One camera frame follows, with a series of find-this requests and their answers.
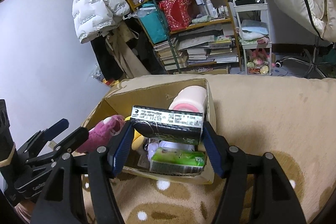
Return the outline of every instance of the yellow plush toy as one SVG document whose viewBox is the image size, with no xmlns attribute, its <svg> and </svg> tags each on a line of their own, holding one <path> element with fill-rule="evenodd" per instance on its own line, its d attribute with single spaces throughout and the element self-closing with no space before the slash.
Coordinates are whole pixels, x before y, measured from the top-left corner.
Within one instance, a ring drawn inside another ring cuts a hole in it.
<svg viewBox="0 0 336 224">
<path fill-rule="evenodd" d="M 125 121 L 129 121 L 130 118 L 131 118 L 131 116 L 128 116 L 127 118 L 125 118 Z M 145 141 L 145 137 L 142 136 L 136 130 L 134 130 L 134 138 L 133 138 L 133 142 L 132 142 L 132 150 L 137 150 L 138 148 L 140 148 L 140 146 L 142 146 L 142 144 L 143 144 L 144 141 Z"/>
</svg>

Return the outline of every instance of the office chair base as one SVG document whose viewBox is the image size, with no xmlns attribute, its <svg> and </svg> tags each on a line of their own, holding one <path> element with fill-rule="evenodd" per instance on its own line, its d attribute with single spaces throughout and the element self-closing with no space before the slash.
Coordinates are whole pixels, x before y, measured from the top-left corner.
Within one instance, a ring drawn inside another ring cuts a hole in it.
<svg viewBox="0 0 336 224">
<path fill-rule="evenodd" d="M 282 67 L 284 61 L 286 61 L 286 60 L 293 60 L 293 61 L 295 61 L 297 63 L 304 64 L 304 65 L 308 66 L 308 70 L 303 75 L 303 78 L 307 78 L 308 79 L 309 76 L 310 76 L 310 74 L 313 71 L 316 71 L 322 78 L 327 78 L 328 76 L 319 67 L 320 66 L 329 65 L 329 63 L 327 63 L 327 62 L 318 63 L 316 61 L 317 57 L 319 55 L 319 46 L 318 46 L 318 43 L 319 43 L 319 38 L 316 37 L 314 51 L 313 51 L 313 55 L 312 56 L 310 55 L 310 53 L 309 53 L 309 51 L 307 49 L 303 49 L 304 55 L 308 57 L 309 62 L 307 62 L 305 60 L 302 60 L 300 58 L 297 58 L 297 57 L 286 56 L 284 58 L 281 58 L 280 60 L 277 60 L 275 62 L 275 66 L 278 67 L 278 68 L 280 68 L 280 67 Z"/>
</svg>

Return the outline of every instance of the teal bag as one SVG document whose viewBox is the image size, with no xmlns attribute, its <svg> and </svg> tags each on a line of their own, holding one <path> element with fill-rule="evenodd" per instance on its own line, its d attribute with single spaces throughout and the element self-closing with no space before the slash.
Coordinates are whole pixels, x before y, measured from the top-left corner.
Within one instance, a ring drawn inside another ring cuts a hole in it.
<svg viewBox="0 0 336 224">
<path fill-rule="evenodd" d="M 143 7 L 150 7 L 154 6 L 152 3 L 145 3 L 142 5 Z M 162 11 L 159 11 L 163 20 L 166 20 L 166 17 Z M 145 27 L 149 37 L 151 38 L 153 44 L 160 43 L 162 41 L 166 41 L 167 37 L 164 31 L 163 26 L 160 23 L 157 11 L 151 13 L 145 17 L 139 18 L 142 25 Z"/>
</svg>

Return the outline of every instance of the bookshelf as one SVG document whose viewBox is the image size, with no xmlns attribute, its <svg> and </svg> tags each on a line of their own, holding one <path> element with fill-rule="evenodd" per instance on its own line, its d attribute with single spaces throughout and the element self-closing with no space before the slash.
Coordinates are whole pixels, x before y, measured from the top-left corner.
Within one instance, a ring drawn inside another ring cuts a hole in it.
<svg viewBox="0 0 336 224">
<path fill-rule="evenodd" d="M 139 8 L 142 4 L 148 2 L 149 0 L 145 0 L 143 1 L 142 3 L 140 4 L 134 4 L 133 3 L 133 0 L 127 0 L 128 4 L 130 5 L 130 8 L 132 11 L 135 11 L 137 8 Z M 239 40 L 238 40 L 238 35 L 236 34 L 236 27 L 235 27 L 235 22 L 233 20 L 233 16 L 232 16 L 232 12 L 231 12 L 231 9 L 230 9 L 230 6 L 229 6 L 229 3 L 227 0 L 224 0 L 224 5 L 228 7 L 229 9 L 229 17 L 226 18 L 226 19 L 212 19 L 210 20 L 209 22 L 204 22 L 204 23 L 198 23 L 198 24 L 191 24 L 189 25 L 186 29 L 183 29 L 183 30 L 179 30 L 179 31 L 171 31 L 169 32 L 169 35 L 173 35 L 173 34 L 178 34 L 180 32 L 184 32 L 184 31 L 188 31 L 188 30 L 192 30 L 192 29 L 196 29 L 196 28 L 200 28 L 200 27 L 204 27 L 204 26 L 209 26 L 209 25 L 212 25 L 212 24 L 217 24 L 217 23 L 222 23 L 222 24 L 230 24 L 231 27 L 232 27 L 232 30 L 233 30 L 233 33 L 234 33 L 234 37 L 235 37 L 235 40 L 236 40 L 236 47 L 237 47 L 237 57 L 238 57 L 238 61 L 239 61 L 239 67 L 240 67 L 240 70 L 242 69 L 242 61 L 241 61 L 241 54 L 240 54 L 240 50 L 239 50 Z M 144 29 L 149 41 L 151 42 L 151 44 L 153 46 L 155 46 L 146 29 L 144 28 L 144 26 L 142 25 L 141 21 L 139 21 L 140 25 L 142 26 L 142 28 Z"/>
</svg>

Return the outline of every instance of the beige blanket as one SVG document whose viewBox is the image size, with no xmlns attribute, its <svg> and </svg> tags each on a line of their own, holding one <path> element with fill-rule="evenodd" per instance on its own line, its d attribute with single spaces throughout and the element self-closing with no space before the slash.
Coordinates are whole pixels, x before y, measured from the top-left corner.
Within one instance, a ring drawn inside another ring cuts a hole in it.
<svg viewBox="0 0 336 224">
<path fill-rule="evenodd" d="M 213 96 L 217 134 L 246 153 L 271 151 L 291 180 L 310 222 L 322 209 L 336 181 L 336 80 L 241 75 L 159 75 L 123 81 L 120 93 L 190 78 L 207 78 Z M 83 176 L 90 223 L 95 215 L 90 185 Z M 249 211 L 249 180 L 242 223 Z M 211 223 L 224 182 L 175 184 L 121 174 L 112 188 L 127 224 Z"/>
</svg>

